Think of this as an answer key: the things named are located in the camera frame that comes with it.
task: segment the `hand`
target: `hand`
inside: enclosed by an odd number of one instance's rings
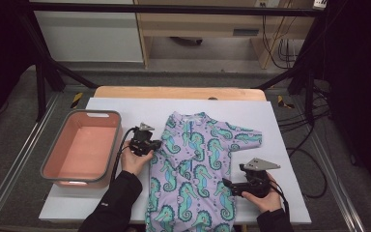
[[[144,164],[152,159],[153,151],[150,151],[147,156],[138,157],[130,150],[128,145],[129,141],[126,141],[124,144],[124,147],[126,148],[122,153],[122,170],[138,176],[143,169]]]
[[[270,173],[267,172],[267,174],[268,177],[270,177],[271,184],[276,188],[275,179]],[[261,213],[281,209],[281,200],[279,198],[279,194],[273,188],[270,189],[270,192],[264,198],[256,197],[247,191],[243,191],[242,196],[258,206]]]

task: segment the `pink plastic tub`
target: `pink plastic tub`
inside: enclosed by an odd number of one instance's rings
[[[42,176],[61,187],[106,187],[122,140],[121,121],[115,111],[70,113],[43,163]]]

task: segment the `wall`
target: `wall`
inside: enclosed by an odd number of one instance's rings
[[[132,4],[130,0],[31,2]],[[68,62],[143,62],[135,14],[35,12],[50,54]]]

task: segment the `person's arm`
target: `person's arm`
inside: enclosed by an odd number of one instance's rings
[[[271,184],[275,187],[275,179],[270,173],[268,173],[268,176]],[[246,191],[243,191],[242,196],[258,206],[261,215],[257,217],[257,222],[261,232],[294,231],[291,222],[282,209],[279,194],[273,188],[264,198],[256,197]]]
[[[142,191],[137,176],[143,165],[153,157],[153,151],[147,156],[138,157],[128,148],[122,153],[122,172],[110,185],[95,211],[80,225],[79,232],[120,232],[125,231],[131,217],[131,207]]]

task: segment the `seahorse print shirt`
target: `seahorse print shirt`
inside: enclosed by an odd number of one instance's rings
[[[169,116],[150,168],[147,231],[231,231],[231,153],[261,145],[262,133],[206,113]]]

